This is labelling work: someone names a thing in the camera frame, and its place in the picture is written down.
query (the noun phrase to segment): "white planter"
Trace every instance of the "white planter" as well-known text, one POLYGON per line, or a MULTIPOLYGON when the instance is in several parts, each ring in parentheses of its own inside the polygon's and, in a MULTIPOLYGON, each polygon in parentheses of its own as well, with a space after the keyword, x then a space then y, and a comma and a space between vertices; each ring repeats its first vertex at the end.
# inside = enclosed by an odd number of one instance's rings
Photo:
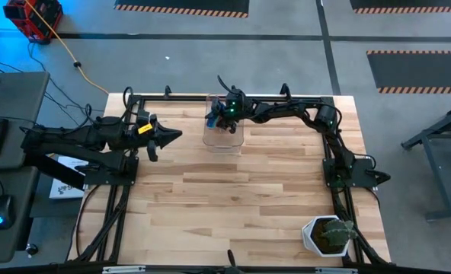
POLYGON ((326 215, 326 216, 317 216, 315 218, 313 218, 306 226, 304 226, 302 228, 302 238, 303 238, 303 245, 305 246, 306 249, 316 253, 317 255, 324 257, 324 258, 329 258, 329 257, 338 257, 338 256, 345 256, 346 252, 347 252, 347 247, 349 246, 349 242, 347 242, 347 244, 344 246, 344 249, 342 250, 342 252, 337 253, 337 254, 323 254, 319 248, 317 247, 317 245, 315 244, 315 242, 312 239, 312 229, 314 228, 314 224, 317 220, 319 219, 323 219, 323 218, 336 218, 339 219, 336 215, 326 215))

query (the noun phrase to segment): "black floor mat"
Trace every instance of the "black floor mat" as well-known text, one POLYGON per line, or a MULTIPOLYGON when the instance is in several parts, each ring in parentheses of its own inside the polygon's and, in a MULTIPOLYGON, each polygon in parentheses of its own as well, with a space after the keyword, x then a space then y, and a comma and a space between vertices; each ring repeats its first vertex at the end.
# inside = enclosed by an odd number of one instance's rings
POLYGON ((451 94, 451 50, 369 50, 382 94, 451 94))
POLYGON ((249 0, 116 0, 115 9, 246 18, 249 0))
POLYGON ((451 12, 451 0, 350 0, 355 13, 431 13, 451 12))

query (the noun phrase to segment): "clear plastic container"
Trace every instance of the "clear plastic container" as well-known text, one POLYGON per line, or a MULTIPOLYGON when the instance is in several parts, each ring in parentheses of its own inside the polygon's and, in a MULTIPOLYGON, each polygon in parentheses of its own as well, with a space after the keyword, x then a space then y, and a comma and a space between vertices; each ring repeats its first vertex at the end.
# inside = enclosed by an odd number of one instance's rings
MULTIPOLYGON (((226 98, 218 94, 208 95, 205 102, 205 115, 211 111, 214 100, 225 103, 226 98)), ((244 143, 244 120, 237 123, 233 134, 228 129, 209 129, 206 119, 203 127, 203 143, 207 146, 207 151, 215 153, 239 153, 241 151, 241 145, 244 143)))

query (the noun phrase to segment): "succulent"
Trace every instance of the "succulent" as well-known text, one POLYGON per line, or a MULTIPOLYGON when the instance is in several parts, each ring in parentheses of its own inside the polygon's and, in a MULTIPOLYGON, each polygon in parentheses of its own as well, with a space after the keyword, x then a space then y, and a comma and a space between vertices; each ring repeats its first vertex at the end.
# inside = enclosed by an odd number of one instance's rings
POLYGON ((357 237, 353 227, 352 221, 333 219, 324 225, 325 232, 321 236, 328 240, 330 246, 344 246, 350 239, 357 237))

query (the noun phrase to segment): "butcher block table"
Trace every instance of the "butcher block table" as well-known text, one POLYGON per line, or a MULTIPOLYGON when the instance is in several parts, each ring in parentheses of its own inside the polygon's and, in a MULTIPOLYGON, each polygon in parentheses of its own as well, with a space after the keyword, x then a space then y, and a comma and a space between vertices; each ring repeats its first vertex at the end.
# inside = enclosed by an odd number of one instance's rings
MULTIPOLYGON (((366 153, 354 98, 336 96, 334 103, 343 113, 346 146, 366 153)), ((231 249, 238 266, 342 265, 340 258, 321 258, 302 244, 304 225, 317 215, 334 214, 323 179, 322 139, 315 130, 295 117, 265 124, 246 120, 240 153, 212 153, 202 140, 205 102, 149 101, 145 109, 183 135, 157 150, 158 162, 149 161, 145 148, 139 151, 119 264, 226 266, 231 249)), ((105 116, 123 111, 122 94, 109 95, 105 116)), ((109 190, 101 186, 83 211, 82 250, 102 226, 109 190)), ((389 261, 375 198, 358 188, 352 196, 360 230, 389 261)), ((113 239, 114 229, 106 257, 113 239)), ((74 235, 69 260, 75 257, 74 235)))

